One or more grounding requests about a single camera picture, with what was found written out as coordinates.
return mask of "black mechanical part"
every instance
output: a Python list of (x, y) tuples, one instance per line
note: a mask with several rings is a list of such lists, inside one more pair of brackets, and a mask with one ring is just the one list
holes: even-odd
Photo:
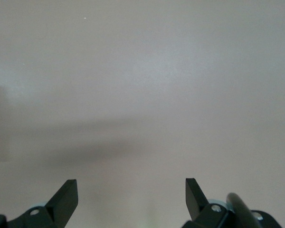
[(228, 209), (209, 204), (194, 178), (186, 179), (186, 204), (192, 221), (187, 221), (182, 228), (282, 228), (266, 212), (250, 211), (235, 193), (228, 194)]
[(64, 228), (77, 205), (77, 181), (67, 180), (44, 207), (31, 208), (9, 222), (0, 215), (0, 228)]

